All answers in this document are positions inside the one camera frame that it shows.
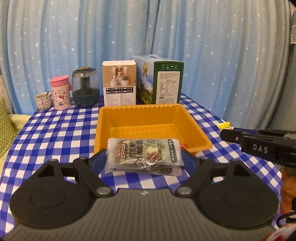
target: tea jar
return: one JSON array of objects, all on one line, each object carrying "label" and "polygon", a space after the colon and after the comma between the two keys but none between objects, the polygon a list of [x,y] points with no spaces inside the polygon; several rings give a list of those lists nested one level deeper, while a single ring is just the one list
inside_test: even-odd
[{"label": "tea jar", "polygon": [[82,67],[73,71],[72,93],[76,105],[89,108],[100,98],[100,84],[95,68]]}]

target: black cable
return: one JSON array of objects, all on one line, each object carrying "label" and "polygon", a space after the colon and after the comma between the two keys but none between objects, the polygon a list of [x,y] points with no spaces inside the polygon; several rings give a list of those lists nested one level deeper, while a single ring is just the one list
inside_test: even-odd
[{"label": "black cable", "polygon": [[281,228],[283,225],[280,224],[280,221],[284,218],[287,218],[287,217],[290,217],[290,216],[293,216],[293,215],[296,215],[296,211],[293,211],[293,212],[290,212],[290,213],[286,213],[282,216],[279,216],[279,218],[277,219],[276,221],[276,225]]}]

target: hand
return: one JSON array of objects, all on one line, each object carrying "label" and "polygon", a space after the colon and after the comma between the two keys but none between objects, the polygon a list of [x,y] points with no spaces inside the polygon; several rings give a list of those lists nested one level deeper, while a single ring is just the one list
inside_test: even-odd
[{"label": "hand", "polygon": [[291,212],[292,200],[296,197],[296,177],[289,176],[285,167],[281,170],[281,180],[283,186],[281,187],[281,202],[280,215]]}]

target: teacup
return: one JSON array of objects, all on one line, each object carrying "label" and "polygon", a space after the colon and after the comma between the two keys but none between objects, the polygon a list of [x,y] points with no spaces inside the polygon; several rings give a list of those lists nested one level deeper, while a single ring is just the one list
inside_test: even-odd
[{"label": "teacup", "polygon": [[48,110],[53,104],[52,93],[48,92],[46,94],[47,92],[44,92],[35,96],[35,102],[39,110]]}]

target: blue checkered tablecloth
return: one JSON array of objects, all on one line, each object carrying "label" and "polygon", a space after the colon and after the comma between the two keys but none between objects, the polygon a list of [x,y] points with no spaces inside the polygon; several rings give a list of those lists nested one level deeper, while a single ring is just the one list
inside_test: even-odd
[{"label": "blue checkered tablecloth", "polygon": [[[281,173],[272,163],[244,154],[238,145],[228,145],[222,141],[219,137],[219,129],[216,127],[216,124],[222,121],[206,108],[183,94],[180,103],[185,106],[213,143],[210,150],[199,152],[197,156],[207,156],[219,162],[240,158],[279,196]],[[99,106],[103,105],[103,98],[101,98],[98,105],[89,109],[80,109],[72,105],[67,110],[56,111],[52,107],[48,111],[36,111],[32,115],[13,142],[1,175],[0,237],[15,226],[9,209],[12,193],[44,162],[56,158],[61,163],[67,163],[80,156],[93,155]],[[117,188],[165,187],[174,191],[188,178],[188,175],[185,171],[182,171],[182,175],[178,177],[130,172],[108,174],[102,172],[100,177],[114,191]]]}]

